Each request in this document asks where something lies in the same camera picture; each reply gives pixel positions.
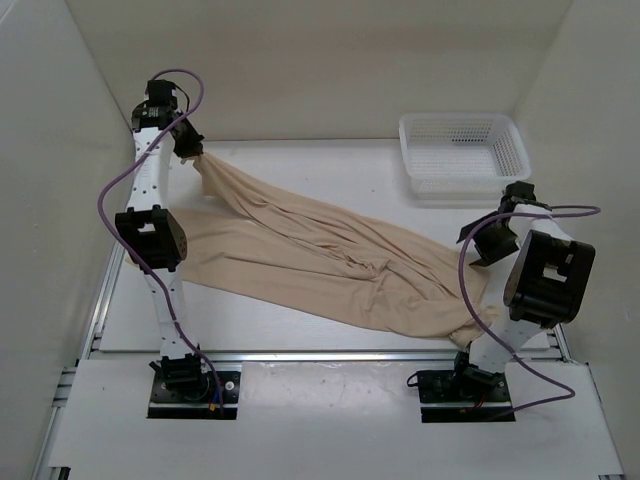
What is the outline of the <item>beige trousers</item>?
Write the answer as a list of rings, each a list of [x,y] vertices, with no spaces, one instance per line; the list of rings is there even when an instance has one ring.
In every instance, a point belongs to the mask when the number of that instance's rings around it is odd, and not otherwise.
[[[203,154],[193,162],[202,193],[224,214],[178,209],[191,283],[296,309],[359,328],[466,346],[481,328],[463,301],[459,255],[393,224],[298,195]],[[464,267],[479,317],[488,276]]]

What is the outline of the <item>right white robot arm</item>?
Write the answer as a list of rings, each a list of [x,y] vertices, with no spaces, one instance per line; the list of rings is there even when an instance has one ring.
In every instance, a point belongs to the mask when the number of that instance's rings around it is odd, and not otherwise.
[[[460,399],[489,393],[504,380],[507,363],[535,335],[575,319],[596,256],[595,247],[573,239],[557,218],[579,217],[575,206],[551,207],[535,200],[504,197],[498,210],[462,227],[458,267],[463,301],[482,335],[456,356],[449,387]],[[503,289],[503,307],[493,321],[482,320],[471,305],[464,279],[470,245],[489,267],[506,260],[510,267],[491,286]]]

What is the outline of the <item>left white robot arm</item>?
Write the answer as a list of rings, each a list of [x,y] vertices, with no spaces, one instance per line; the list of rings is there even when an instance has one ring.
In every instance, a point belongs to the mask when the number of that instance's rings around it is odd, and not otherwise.
[[[151,271],[144,275],[151,291],[161,337],[160,360],[152,367],[168,391],[186,401],[201,400],[210,391],[210,377],[201,358],[181,334],[186,306],[180,264],[186,259],[186,233],[167,208],[170,159],[175,141],[188,137],[185,122],[162,133],[181,110],[176,99],[146,98],[132,112],[136,168],[126,210],[115,216],[115,226]]]

